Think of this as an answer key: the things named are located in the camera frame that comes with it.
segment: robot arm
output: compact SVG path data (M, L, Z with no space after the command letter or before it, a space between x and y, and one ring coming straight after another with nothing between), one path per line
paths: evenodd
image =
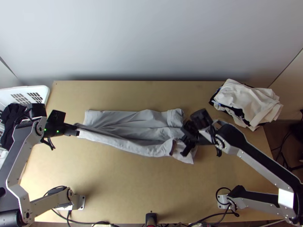
M82 210L85 196L75 195L68 187L58 187L47 195L30 201L28 193L19 185L19 178L34 145L44 138L58 135L77 135L73 126L65 124L65 113L53 111L47 119L44 104L28 106L30 121L22 121L14 128L14 143L0 169L0 226L23 226L50 210Z
M192 114L191 120L196 131L214 144L218 153L238 156L279 188L278 195L275 195L246 191L238 185L230 193L218 195L218 207L225 209L231 204L233 211L250 207L280 215L290 224L303 225L303 187L295 175L250 144L235 126L213 121L205 109Z

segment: laundry basket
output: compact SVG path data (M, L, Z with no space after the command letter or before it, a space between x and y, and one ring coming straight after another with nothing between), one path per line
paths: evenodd
M46 104L50 89L47 86L22 86L0 89L0 138L4 132L2 112L11 103L26 106L30 103ZM0 154L4 149L0 144Z

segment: table surface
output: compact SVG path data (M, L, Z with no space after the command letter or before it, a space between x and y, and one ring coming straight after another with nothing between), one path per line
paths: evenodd
M47 104L66 112L66 122L82 123L85 110L167 111L182 108L188 117L206 108L213 119L232 118L208 104L222 82L185 81L55 81ZM255 132L239 127L247 140L272 157L262 127ZM156 212L160 223L189 223L221 213L215 199L220 187L243 185L246 190L277 193L278 189L236 156L216 156L214 146L200 146L194 164L171 157L151 158L76 137L52 139L54 151L44 144L31 152L21 185L34 200L49 189L66 185L86 195L83 211L73 211L78 221L144 223ZM278 219L246 208L240 217L225 222ZM220 216L208 221L217 221ZM36 221L65 222L48 211Z

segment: black cable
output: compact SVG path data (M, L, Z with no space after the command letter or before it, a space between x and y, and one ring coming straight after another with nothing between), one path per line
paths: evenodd
M56 147L54 146L54 144L53 144L52 140L50 139L50 137L47 138L47 141L48 141L48 143L51 145L51 147L52 147L53 149L56 149Z
M60 185L60 186L57 186L57 187L52 188L51 190L57 189L57 188L64 188L64 189L66 189L67 187L66 187L66 186L63 186L63 185ZM70 216L70 214L71 214L71 212L72 212L71 210L69 210L69 212L67 213L67 217L64 217L64 216L62 216L61 214L57 213L54 209L52 209L52 211L53 211L56 215L58 215L59 217L61 217L62 219L66 220L66 221L67 221L68 227L70 227L70 224L69 224L70 222L76 223L76 224L81 224L81 225L93 225L93 226L95 226L95 225L99 224L99 225L111 225L112 227L120 227L120 226L118 226L118 225L111 224L111 223L109 223L109 222L107 222L107 221L98 221L98 222L80 222L80 221L71 220L71 219L69 219L69 216Z
M226 215L235 215L236 217L239 217L240 215L238 213L236 213L236 212L228 212L228 209L229 209L230 206L231 206L231 204L228 205L228 207L226 208L226 210L225 210L224 213L217 213L217 214L209 215L209 216L207 216L207 217L205 217L205 218L203 218L203 219L201 219L201 220L199 220L197 222L189 224L187 227L192 227L192 226L194 226L196 224L215 225L215 224L218 224L218 223L222 222L222 220L225 218ZM211 218L211 217L214 217L214 216L218 216L218 215L223 215L222 218L219 221L212 222L212 223L211 222L204 222L208 218Z
M276 161L278 160L278 158L279 158L279 156L280 156L280 154L281 154L281 152L282 152L282 148L283 148L283 145L284 145L286 139L287 139L290 135L291 135L291 133L286 134L286 135L284 136L284 139L283 139L282 144L281 144L281 146L280 146L280 150L279 150L278 155L277 155L277 157L276 157Z
M274 149L271 149L271 151L277 150L277 149L279 149L279 148L282 146L282 144L283 144L283 143L285 142L285 140L288 138L289 132L290 132L290 130L288 130L288 132L287 132L287 133L285 134L285 136L283 137L281 145L278 146L278 147L276 147L276 148L274 148Z
M66 221L67 221L67 226L68 226L68 227L70 227L70 224L69 224L69 216L70 216L71 213L72 213L71 210L69 210L68 213L67 213L67 218L66 218L67 220L66 220Z
M219 197L219 196L218 196L218 192L221 191L222 189L227 189L227 190L229 190L229 191L231 192L231 190L230 190L229 188L226 188L226 187L221 187L221 188L219 188L219 189L216 191L216 200L217 200L218 203L220 203L220 204L222 204L222 205L228 205L228 204L230 204L230 202L227 202L227 203L224 204L224 203L221 203L221 202L218 200L218 197Z
M302 110L302 111L300 110L300 112L301 112L301 114L302 114L302 117L301 117L300 122L302 122L302 121L303 121L303 110ZM278 146L278 147L276 147L276 148L274 148L274 149L271 149L271 151L274 151L274 150L277 150L277 149L280 148L280 150L279 150L279 152L278 152L278 155L277 155L277 157L276 157L276 161L278 160L278 157L280 156L280 154L281 154L281 152L282 152L282 147L283 147L283 145L284 145L286 139L287 139L291 134L292 134L292 133L291 133L291 129L289 129L289 130L287 131L287 133L285 134L284 138L282 139L281 145Z
M220 204L222 204L222 205L228 205L228 207L226 208L225 212L224 212L224 213L217 213L217 214L209 215L209 216L207 216L207 217L205 217L205 218L202 218L201 220L199 220L199 221L197 221L197 222L194 222L194 223L189 224L187 227L192 227L192 226L194 226L194 225L196 225L196 224L209 224L209 225L215 225L215 224L220 223L220 222L224 219L224 217L225 217L226 215L234 215L234 216L236 216L236 217L239 217L239 216L240 216L238 213L234 212L233 210L231 210L231 212L228 212L228 209L230 208L230 206L232 205L232 203L233 203L233 205L236 207L236 204L235 204L233 201L231 201L232 203L231 203L231 202L228 202L228 203L225 203L225 204L224 204L224 203L221 203L221 202L218 200L218 192L219 192L220 190L222 190L222 189L227 189L227 190L229 190L230 192L231 192L231 190L230 190L229 188L226 188L226 187L221 187L221 188L219 188L219 189L216 191L216 200L218 201L218 203L220 203ZM214 216L218 216L218 215L223 215L222 218L221 218L219 221L213 222L213 223L204 222L204 221L207 220L208 218L211 218L211 217L214 217Z

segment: grey pants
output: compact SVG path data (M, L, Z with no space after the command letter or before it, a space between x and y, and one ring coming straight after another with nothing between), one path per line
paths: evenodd
M75 124L79 138L96 141L131 153L148 156L172 156L182 162L193 164L195 151L183 157L180 152L185 144L179 139L183 125L183 111L166 112L143 110L96 111L87 110L83 124Z

